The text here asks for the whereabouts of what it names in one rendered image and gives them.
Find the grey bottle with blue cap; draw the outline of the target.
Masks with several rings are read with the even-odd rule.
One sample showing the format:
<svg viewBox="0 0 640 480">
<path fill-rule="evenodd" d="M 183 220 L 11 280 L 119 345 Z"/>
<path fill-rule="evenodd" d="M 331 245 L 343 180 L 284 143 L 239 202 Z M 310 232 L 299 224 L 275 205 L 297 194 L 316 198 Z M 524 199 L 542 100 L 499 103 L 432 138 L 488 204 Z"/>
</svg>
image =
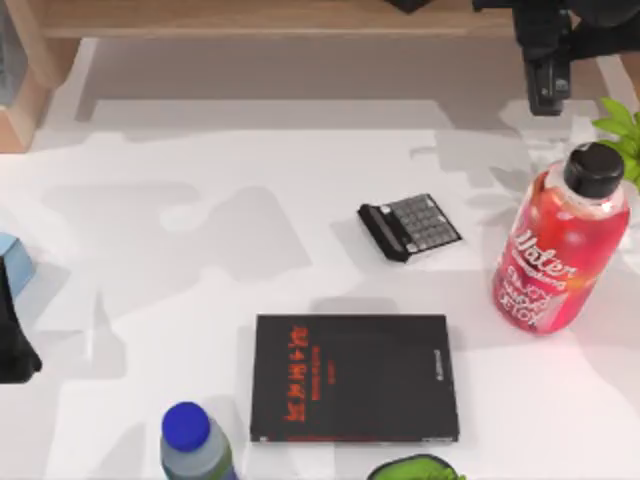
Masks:
<svg viewBox="0 0 640 480">
<path fill-rule="evenodd" d="M 165 412 L 160 460 L 168 480 L 240 480 L 224 430 L 192 401 L 179 402 Z"/>
</svg>

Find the red bottle with black cap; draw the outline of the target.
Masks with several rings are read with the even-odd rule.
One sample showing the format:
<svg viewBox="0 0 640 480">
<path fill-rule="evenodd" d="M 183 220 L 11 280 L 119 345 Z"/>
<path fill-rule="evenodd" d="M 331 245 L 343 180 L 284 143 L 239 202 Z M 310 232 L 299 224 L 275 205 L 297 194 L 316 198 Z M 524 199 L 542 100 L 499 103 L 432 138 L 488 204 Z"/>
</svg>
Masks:
<svg viewBox="0 0 640 480">
<path fill-rule="evenodd" d="M 608 145 L 580 145 L 530 185 L 492 281 L 512 325 L 555 333 L 579 314 L 628 227 L 624 163 Z"/>
</svg>

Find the green leafy plant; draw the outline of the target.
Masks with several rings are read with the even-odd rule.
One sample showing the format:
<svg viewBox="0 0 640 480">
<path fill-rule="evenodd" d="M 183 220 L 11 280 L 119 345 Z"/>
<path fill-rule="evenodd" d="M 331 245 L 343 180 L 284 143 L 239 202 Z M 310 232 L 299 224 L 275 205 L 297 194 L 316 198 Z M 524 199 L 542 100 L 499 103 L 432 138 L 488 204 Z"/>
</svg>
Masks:
<svg viewBox="0 0 640 480">
<path fill-rule="evenodd" d="M 613 148 L 624 164 L 624 179 L 640 194 L 640 111 L 631 112 L 610 97 L 602 97 L 604 117 L 592 121 L 601 133 L 599 143 Z"/>
</svg>

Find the black calculator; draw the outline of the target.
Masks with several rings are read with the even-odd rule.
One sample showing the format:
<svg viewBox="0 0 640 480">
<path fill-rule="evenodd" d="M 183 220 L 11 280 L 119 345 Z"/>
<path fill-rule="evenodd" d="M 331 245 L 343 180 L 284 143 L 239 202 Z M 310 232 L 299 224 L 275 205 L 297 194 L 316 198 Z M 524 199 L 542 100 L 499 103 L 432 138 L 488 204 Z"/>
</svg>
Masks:
<svg viewBox="0 0 640 480">
<path fill-rule="evenodd" d="M 387 260 L 413 256 L 462 240 L 433 197 L 419 194 L 381 205 L 362 204 L 357 214 Z"/>
</svg>

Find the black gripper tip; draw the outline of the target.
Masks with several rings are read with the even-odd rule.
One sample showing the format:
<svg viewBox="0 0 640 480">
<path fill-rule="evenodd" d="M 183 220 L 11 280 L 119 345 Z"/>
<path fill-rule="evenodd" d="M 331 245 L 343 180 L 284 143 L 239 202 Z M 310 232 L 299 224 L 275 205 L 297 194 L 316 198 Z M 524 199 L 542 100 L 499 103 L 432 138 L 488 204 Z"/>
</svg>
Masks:
<svg viewBox="0 0 640 480">
<path fill-rule="evenodd" d="M 0 258 L 0 385 L 23 384 L 43 363 L 17 317 L 5 262 Z"/>
</svg>

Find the wooden shelf unit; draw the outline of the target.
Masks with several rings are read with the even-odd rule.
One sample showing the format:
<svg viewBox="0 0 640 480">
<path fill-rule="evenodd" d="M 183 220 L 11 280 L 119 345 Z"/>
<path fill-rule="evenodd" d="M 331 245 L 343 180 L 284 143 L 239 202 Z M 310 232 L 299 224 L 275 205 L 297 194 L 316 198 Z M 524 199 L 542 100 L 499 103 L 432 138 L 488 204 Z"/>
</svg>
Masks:
<svg viewBox="0 0 640 480">
<path fill-rule="evenodd" d="M 22 96 L 0 104 L 0 153 L 32 143 L 82 41 L 102 58 L 72 110 L 147 141 L 211 127 L 502 129 L 528 110 L 512 20 L 470 0 L 406 15 L 386 0 L 0 0 L 27 54 Z"/>
</svg>

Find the light blue box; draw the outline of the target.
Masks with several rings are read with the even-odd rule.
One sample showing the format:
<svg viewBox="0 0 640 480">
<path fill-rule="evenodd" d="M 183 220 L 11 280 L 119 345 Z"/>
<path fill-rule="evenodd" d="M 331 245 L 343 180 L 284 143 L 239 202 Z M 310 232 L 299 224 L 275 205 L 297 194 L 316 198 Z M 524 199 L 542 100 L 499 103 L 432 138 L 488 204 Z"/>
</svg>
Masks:
<svg viewBox="0 0 640 480">
<path fill-rule="evenodd" d="M 5 263 L 12 299 L 15 300 L 33 278 L 35 267 L 23 242 L 0 232 L 0 257 Z"/>
</svg>

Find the small black object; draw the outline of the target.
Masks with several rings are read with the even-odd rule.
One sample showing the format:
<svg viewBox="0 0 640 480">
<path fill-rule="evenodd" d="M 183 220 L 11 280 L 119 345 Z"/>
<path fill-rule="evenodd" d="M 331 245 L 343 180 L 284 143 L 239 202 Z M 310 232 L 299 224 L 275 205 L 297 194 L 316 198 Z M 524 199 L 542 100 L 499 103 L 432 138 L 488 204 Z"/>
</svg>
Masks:
<svg viewBox="0 0 640 480">
<path fill-rule="evenodd" d="M 431 2 L 431 0 L 385 0 L 385 1 L 405 14 L 413 14 Z"/>
</svg>

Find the green object with black rim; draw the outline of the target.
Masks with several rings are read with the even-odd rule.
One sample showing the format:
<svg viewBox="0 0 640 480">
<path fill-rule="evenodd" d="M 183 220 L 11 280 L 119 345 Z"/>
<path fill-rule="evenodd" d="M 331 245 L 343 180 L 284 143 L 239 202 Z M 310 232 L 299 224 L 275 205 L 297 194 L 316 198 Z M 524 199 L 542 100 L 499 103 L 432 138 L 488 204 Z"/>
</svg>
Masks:
<svg viewBox="0 0 640 480">
<path fill-rule="evenodd" d="M 416 454 L 374 468 L 366 480 L 468 480 L 447 461 L 431 454 Z"/>
</svg>

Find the black book with red lettering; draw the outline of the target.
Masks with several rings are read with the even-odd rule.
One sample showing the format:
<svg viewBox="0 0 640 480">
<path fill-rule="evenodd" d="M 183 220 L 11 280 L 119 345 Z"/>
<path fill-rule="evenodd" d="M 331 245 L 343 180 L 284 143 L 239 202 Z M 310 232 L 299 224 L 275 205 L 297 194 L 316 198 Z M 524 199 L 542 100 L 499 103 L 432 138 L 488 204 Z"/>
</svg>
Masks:
<svg viewBox="0 0 640 480">
<path fill-rule="evenodd" d="M 415 314 L 260 314 L 254 442 L 455 442 L 447 320 Z"/>
</svg>

